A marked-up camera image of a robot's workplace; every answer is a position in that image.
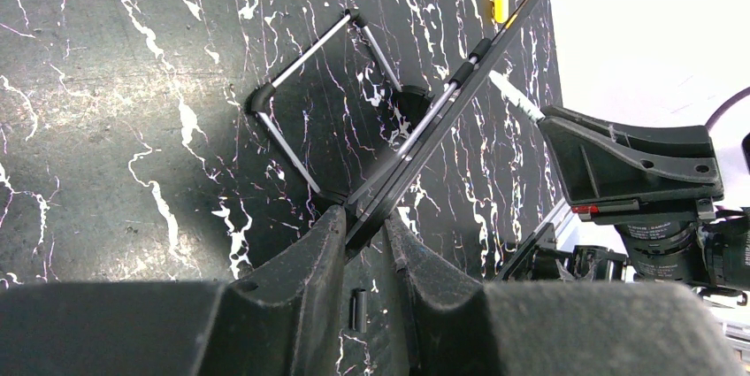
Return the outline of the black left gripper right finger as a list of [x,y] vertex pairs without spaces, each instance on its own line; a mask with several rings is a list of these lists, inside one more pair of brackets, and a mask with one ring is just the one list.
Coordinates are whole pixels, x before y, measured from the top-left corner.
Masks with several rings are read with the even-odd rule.
[[412,375],[742,375],[716,318],[676,283],[480,282],[384,225]]

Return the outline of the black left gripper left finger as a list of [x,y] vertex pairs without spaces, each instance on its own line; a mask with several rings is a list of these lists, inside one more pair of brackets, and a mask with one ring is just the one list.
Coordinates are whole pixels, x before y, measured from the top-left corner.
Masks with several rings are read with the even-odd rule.
[[231,283],[68,282],[1,295],[4,375],[331,375],[347,215]]

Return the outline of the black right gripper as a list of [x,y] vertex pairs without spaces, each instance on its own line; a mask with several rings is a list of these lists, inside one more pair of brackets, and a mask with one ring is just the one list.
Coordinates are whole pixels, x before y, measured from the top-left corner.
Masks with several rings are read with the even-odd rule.
[[639,127],[546,106],[539,128],[564,197],[583,221],[612,226],[642,280],[749,304],[749,209],[726,209],[704,126]]

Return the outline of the black marker cap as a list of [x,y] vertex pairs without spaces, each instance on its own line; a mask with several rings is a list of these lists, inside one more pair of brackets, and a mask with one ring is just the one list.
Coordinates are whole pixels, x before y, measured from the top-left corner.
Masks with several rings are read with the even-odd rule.
[[363,288],[353,289],[349,305],[349,327],[360,334],[367,331],[367,306],[367,291]]

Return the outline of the white whiteboard marker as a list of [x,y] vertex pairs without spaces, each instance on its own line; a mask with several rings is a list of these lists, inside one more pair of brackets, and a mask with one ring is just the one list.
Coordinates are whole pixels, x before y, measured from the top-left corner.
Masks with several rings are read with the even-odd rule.
[[516,88],[505,75],[490,71],[488,78],[500,90],[501,96],[522,112],[533,124],[538,124],[545,118],[541,109],[525,93]]

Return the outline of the small whiteboard black frame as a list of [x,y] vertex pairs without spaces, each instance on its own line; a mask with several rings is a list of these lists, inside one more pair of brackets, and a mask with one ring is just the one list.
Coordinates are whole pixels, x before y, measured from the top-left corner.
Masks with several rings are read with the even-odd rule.
[[486,84],[489,73],[522,31],[540,1],[523,0],[494,38],[479,43],[482,52],[479,58],[475,62],[463,62],[455,73],[456,77],[437,97],[402,146],[347,198],[347,204],[356,203],[377,182],[383,182],[363,214],[348,230],[344,249],[347,263],[371,242],[466,106]]

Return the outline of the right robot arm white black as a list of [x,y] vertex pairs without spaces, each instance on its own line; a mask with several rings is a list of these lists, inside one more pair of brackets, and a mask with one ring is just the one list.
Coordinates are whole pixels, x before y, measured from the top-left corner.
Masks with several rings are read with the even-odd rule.
[[723,209],[707,128],[637,127],[545,107],[538,127],[572,215],[612,227],[624,250],[558,247],[563,225],[542,223],[499,272],[509,280],[675,281],[701,296],[749,303],[749,210]]

